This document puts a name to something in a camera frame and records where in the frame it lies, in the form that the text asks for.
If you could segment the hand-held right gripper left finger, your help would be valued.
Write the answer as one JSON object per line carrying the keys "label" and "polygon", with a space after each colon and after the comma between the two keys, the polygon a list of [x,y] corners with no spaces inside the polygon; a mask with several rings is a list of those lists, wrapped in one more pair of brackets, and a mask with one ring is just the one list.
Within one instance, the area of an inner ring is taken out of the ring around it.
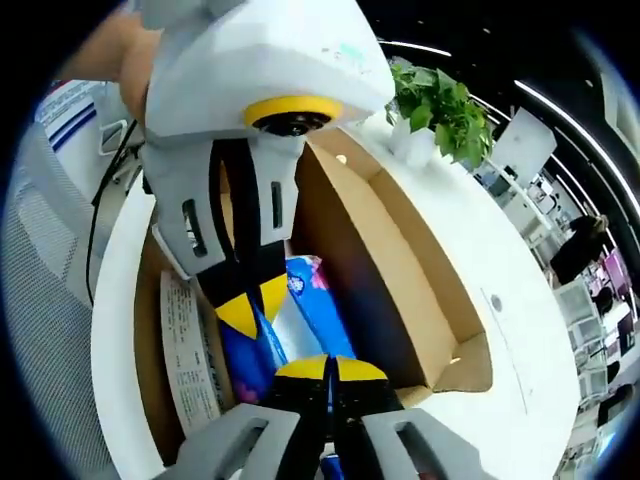
{"label": "hand-held right gripper left finger", "polygon": [[166,479],[312,479],[326,443],[329,357],[281,367],[259,404],[242,403],[188,436]]}

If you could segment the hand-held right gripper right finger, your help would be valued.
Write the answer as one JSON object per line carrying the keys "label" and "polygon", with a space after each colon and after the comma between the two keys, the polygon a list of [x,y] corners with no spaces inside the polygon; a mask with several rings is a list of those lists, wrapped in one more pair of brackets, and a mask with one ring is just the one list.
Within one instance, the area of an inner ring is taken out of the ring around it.
{"label": "hand-held right gripper right finger", "polygon": [[476,447],[421,408],[402,405],[387,376],[335,358],[334,445],[347,479],[490,479]]}

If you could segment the person's left hand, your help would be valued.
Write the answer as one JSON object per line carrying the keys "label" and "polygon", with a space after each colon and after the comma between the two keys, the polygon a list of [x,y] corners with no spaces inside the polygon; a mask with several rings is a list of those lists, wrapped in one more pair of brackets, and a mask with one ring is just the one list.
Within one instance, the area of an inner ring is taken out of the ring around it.
{"label": "person's left hand", "polygon": [[141,125],[145,124],[148,89],[153,62],[162,30],[138,28],[132,32],[121,61],[118,83],[120,95],[129,113]]}

